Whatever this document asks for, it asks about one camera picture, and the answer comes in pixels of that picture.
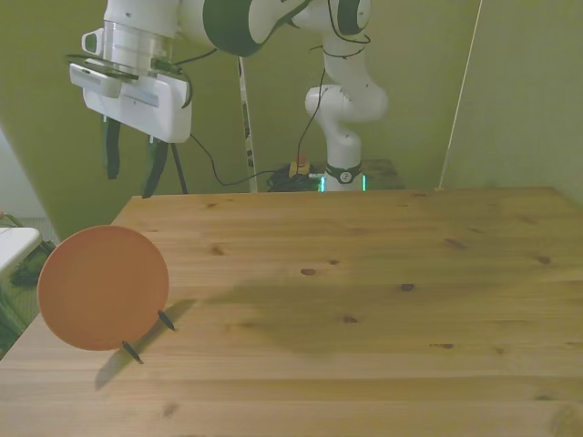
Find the orange disc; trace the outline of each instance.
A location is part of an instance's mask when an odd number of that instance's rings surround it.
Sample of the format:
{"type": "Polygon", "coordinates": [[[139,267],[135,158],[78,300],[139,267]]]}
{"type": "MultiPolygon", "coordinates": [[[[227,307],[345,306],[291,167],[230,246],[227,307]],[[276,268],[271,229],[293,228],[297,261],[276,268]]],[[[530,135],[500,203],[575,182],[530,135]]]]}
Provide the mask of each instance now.
{"type": "Polygon", "coordinates": [[[162,254],[134,230],[86,229],[51,254],[38,281],[38,306],[61,340],[109,351],[146,334],[164,310],[169,274],[162,254]]]}

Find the white wall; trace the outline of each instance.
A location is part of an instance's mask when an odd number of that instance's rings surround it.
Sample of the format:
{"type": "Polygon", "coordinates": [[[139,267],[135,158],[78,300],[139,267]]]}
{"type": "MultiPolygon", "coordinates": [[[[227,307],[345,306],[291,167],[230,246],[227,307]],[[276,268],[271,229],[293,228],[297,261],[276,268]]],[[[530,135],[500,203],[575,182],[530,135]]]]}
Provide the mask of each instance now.
{"type": "Polygon", "coordinates": [[[0,209],[19,218],[46,217],[2,130],[0,130],[0,209]]]}

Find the black cable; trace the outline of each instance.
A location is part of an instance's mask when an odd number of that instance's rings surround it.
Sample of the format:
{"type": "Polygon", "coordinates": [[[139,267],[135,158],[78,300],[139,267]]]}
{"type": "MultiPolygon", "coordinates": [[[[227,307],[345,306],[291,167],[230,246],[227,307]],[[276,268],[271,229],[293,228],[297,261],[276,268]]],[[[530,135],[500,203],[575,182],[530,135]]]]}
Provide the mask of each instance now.
{"type": "Polygon", "coordinates": [[[349,55],[334,55],[334,54],[332,54],[332,53],[328,53],[328,52],[326,51],[326,49],[324,48],[324,46],[316,46],[316,47],[312,47],[312,48],[310,49],[310,51],[317,50],[318,48],[321,48],[321,49],[322,49],[322,51],[324,52],[324,54],[325,54],[325,55],[327,55],[327,56],[329,56],[329,57],[340,57],[340,58],[342,58],[342,59],[348,59],[348,58],[350,58],[350,57],[354,57],[354,56],[356,56],[356,55],[360,55],[360,54],[361,54],[361,53],[364,51],[364,49],[365,49],[366,47],[363,47],[363,48],[361,48],[361,49],[360,49],[358,52],[354,52],[354,53],[351,53],[351,54],[349,54],[349,55]]]}
{"type": "Polygon", "coordinates": [[[210,55],[214,55],[218,51],[219,51],[218,48],[213,48],[212,50],[210,50],[209,52],[205,53],[204,55],[200,55],[200,56],[196,56],[196,57],[191,57],[189,59],[185,59],[183,61],[177,62],[176,65],[177,66],[183,66],[184,64],[188,64],[190,62],[199,61],[201,59],[204,59],[205,57],[209,57],[210,55]]]}
{"type": "Polygon", "coordinates": [[[366,46],[367,44],[371,44],[373,42],[373,40],[368,35],[364,36],[366,38],[366,41],[348,39],[341,35],[341,33],[336,28],[336,23],[334,22],[334,13],[332,12],[332,0],[328,0],[328,13],[330,14],[330,23],[332,24],[332,30],[334,31],[336,36],[342,39],[342,41],[346,41],[347,43],[362,44],[363,46],[366,46]]]}
{"type": "Polygon", "coordinates": [[[324,84],[324,78],[326,77],[326,68],[324,68],[324,70],[322,71],[322,78],[320,79],[320,91],[319,91],[319,95],[318,95],[318,106],[316,107],[316,110],[313,113],[312,118],[310,118],[310,121],[308,122],[308,126],[306,126],[306,128],[303,131],[302,137],[300,138],[300,142],[298,143],[298,155],[296,158],[296,165],[297,165],[297,170],[296,170],[296,176],[298,175],[298,173],[300,172],[300,154],[302,153],[302,143],[303,140],[306,138],[306,135],[308,133],[308,130],[310,130],[310,126],[313,123],[313,120],[316,118],[316,116],[318,115],[318,111],[320,111],[320,106],[322,105],[322,87],[324,84]]]}
{"type": "MultiPolygon", "coordinates": [[[[310,168],[310,173],[315,173],[316,167],[310,168]]],[[[267,181],[270,193],[291,193],[297,191],[317,191],[320,186],[319,179],[312,179],[308,175],[294,175],[290,178],[290,166],[280,168],[271,175],[267,181]]]]}
{"type": "Polygon", "coordinates": [[[275,173],[275,170],[260,171],[259,173],[255,173],[253,176],[249,176],[248,178],[245,178],[245,179],[242,179],[242,180],[238,180],[237,182],[231,182],[231,183],[223,182],[220,179],[219,174],[217,173],[217,166],[215,165],[215,160],[212,157],[212,155],[210,154],[210,152],[207,150],[206,147],[204,147],[202,145],[202,143],[194,135],[190,134],[190,137],[197,142],[197,144],[200,146],[200,148],[202,149],[202,151],[204,153],[206,153],[207,156],[209,157],[209,159],[210,159],[210,165],[212,166],[212,172],[215,175],[215,179],[217,179],[217,182],[219,182],[223,187],[232,187],[233,185],[239,185],[239,184],[242,184],[243,182],[247,182],[248,180],[251,180],[253,178],[256,178],[257,176],[268,175],[268,174],[271,174],[271,173],[275,173]]]}
{"type": "Polygon", "coordinates": [[[182,170],[182,164],[180,163],[179,150],[176,144],[171,144],[172,156],[174,157],[174,162],[176,163],[176,171],[179,173],[180,186],[182,187],[182,194],[189,194],[189,189],[186,186],[186,179],[184,178],[184,171],[182,170]]]}

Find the wooden tabletop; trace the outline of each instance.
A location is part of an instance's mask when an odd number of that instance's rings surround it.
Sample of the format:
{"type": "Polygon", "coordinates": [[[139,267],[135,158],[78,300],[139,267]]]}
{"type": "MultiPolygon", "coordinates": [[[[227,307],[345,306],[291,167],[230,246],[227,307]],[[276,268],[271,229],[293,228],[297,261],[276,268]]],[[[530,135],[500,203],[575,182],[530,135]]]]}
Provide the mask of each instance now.
{"type": "Polygon", "coordinates": [[[171,277],[125,352],[41,318],[6,437],[583,435],[583,210],[551,189],[134,198],[171,277]]]}

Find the black stand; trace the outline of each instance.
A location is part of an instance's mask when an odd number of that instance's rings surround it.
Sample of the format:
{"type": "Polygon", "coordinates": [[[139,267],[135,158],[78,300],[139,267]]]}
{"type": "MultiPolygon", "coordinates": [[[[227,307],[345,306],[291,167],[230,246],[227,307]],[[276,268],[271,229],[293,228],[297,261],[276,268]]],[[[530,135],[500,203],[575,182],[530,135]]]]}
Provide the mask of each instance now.
{"type": "MultiPolygon", "coordinates": [[[[170,318],[166,315],[164,311],[158,311],[158,317],[160,317],[162,323],[164,323],[169,329],[176,331],[174,323],[172,323],[172,320],[170,320],[170,318]]],[[[126,350],[126,352],[129,355],[131,355],[131,358],[136,360],[139,364],[144,363],[144,361],[142,361],[142,359],[139,357],[138,353],[134,350],[134,348],[131,347],[131,345],[127,341],[122,341],[121,345],[126,350]]]]}

